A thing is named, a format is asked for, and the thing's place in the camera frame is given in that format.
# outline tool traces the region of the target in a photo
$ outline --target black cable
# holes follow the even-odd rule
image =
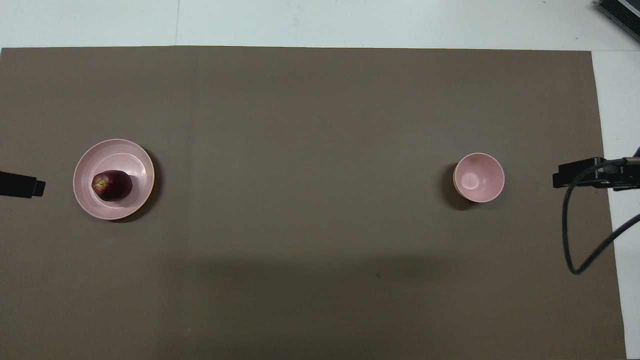
[[[589,265],[600,255],[600,253],[607,247],[609,244],[613,242],[620,234],[624,233],[629,227],[632,227],[637,222],[640,222],[640,214],[632,217],[627,222],[622,224],[619,228],[617,228],[613,233],[611,233],[605,240],[598,245],[598,247],[587,257],[580,267],[576,270],[573,267],[573,261],[571,261],[571,254],[569,253],[569,235],[567,232],[567,210],[569,208],[569,198],[571,197],[571,192],[578,185],[578,183],[584,179],[588,174],[597,171],[601,168],[604,168],[608,165],[624,165],[627,162],[625,158],[616,159],[616,160],[606,160],[599,164],[593,165],[587,168],[585,171],[578,174],[578,176],[573,179],[573,181],[569,184],[569,187],[566,189],[566,193],[564,193],[564,201],[562,204],[562,242],[564,247],[564,259],[566,260],[566,265],[569,267],[569,271],[575,275],[581,274]]]

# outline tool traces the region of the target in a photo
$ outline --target plate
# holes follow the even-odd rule
[[[133,182],[131,193],[120,201],[103,201],[91,188],[93,177],[107,170],[126,172]],[[138,144],[110,139],[94,145],[82,155],[74,172],[74,194],[89,214],[104,220],[127,217],[140,209],[154,187],[154,164]]]

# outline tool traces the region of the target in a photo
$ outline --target pink bowl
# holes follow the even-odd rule
[[[453,185],[465,199],[488,202],[502,192],[504,171],[493,156],[475,152],[462,158],[456,165]]]
[[[103,201],[91,188],[93,177],[105,170],[122,170],[131,177],[133,189],[119,201]],[[138,144],[110,139],[94,145],[82,155],[74,172],[74,194],[89,214],[104,220],[127,217],[147,201],[154,187],[154,164]]]

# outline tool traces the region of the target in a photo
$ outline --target brown paper backdrop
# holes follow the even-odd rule
[[[559,51],[3,49],[3,359],[625,356],[612,249],[566,269],[560,163],[602,155],[591,55]],[[72,176],[126,138],[156,164],[131,218]],[[470,152],[506,187],[451,184]],[[611,231],[570,211],[577,261]]]

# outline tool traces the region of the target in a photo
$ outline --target white floor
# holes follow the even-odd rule
[[[0,48],[120,45],[588,50],[605,157],[640,146],[640,43],[590,0],[0,2]],[[609,199],[614,227],[640,212],[640,191]],[[615,252],[627,357],[640,358],[640,225]]]

